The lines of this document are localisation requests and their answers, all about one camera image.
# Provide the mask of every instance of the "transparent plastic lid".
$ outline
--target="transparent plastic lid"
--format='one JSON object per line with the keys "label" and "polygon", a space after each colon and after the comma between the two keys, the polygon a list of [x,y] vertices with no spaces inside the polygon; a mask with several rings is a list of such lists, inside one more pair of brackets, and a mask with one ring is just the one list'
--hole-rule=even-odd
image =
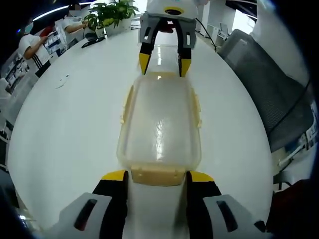
{"label": "transparent plastic lid", "polygon": [[201,159],[199,104],[187,78],[150,72],[128,95],[117,156],[125,166],[176,166],[193,170]]}

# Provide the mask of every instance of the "white plant pot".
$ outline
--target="white plant pot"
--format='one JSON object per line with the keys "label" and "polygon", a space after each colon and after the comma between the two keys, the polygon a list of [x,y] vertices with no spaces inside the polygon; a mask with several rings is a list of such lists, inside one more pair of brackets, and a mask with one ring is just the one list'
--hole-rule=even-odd
{"label": "white plant pot", "polygon": [[104,28],[96,29],[95,33],[96,33],[98,38],[103,37],[104,36]]}
{"label": "white plant pot", "polygon": [[114,23],[104,28],[108,37],[117,35],[123,31],[127,31],[131,29],[131,19],[128,18],[128,19],[121,20],[119,22],[119,25],[115,28],[114,28]]}

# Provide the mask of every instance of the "white round table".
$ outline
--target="white round table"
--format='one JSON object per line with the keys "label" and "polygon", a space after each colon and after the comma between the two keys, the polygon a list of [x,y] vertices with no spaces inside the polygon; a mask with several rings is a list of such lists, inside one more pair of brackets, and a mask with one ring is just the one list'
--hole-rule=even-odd
{"label": "white round table", "polygon": [[[172,34],[159,35],[176,39]],[[81,49],[85,41],[63,54],[38,80],[11,137],[9,172],[24,204],[44,229],[58,221],[64,207],[92,192],[103,175],[122,169],[116,149],[124,99],[141,74],[138,31]],[[255,218],[266,221],[272,161],[253,101],[230,67],[200,39],[188,78],[198,94],[203,121],[197,171],[212,176],[222,194],[230,194]],[[174,219],[182,187],[131,181],[129,186],[124,235],[130,230],[127,238],[154,238],[157,233],[159,238],[176,238],[172,230],[178,224]],[[181,228],[181,235],[187,234]]]}

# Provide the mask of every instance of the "green plant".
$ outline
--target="green plant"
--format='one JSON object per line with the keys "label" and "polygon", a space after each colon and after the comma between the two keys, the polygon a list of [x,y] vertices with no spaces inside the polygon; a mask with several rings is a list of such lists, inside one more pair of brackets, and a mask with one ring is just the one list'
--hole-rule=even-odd
{"label": "green plant", "polygon": [[131,6],[133,0],[120,0],[112,2],[109,5],[105,3],[96,3],[90,10],[90,14],[85,17],[88,20],[89,28],[92,30],[109,26],[114,23],[114,28],[117,27],[121,20],[130,18],[136,15],[135,11],[138,8]]}

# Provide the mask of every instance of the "person's arm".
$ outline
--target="person's arm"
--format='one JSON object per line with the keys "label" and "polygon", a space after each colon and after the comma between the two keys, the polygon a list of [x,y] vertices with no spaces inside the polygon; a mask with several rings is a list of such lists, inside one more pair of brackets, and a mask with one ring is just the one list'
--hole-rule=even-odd
{"label": "person's arm", "polygon": [[25,59],[31,59],[32,56],[34,56],[35,53],[39,50],[40,46],[47,40],[47,38],[47,36],[41,37],[37,44],[35,44],[33,47],[29,46],[23,54]]}
{"label": "person's arm", "polygon": [[80,30],[80,29],[83,29],[83,28],[86,28],[88,26],[88,23],[83,23],[83,24],[80,24],[80,25],[70,25],[70,26],[67,26],[66,28],[64,28],[64,30],[67,32],[67,33],[73,33],[77,30]]}

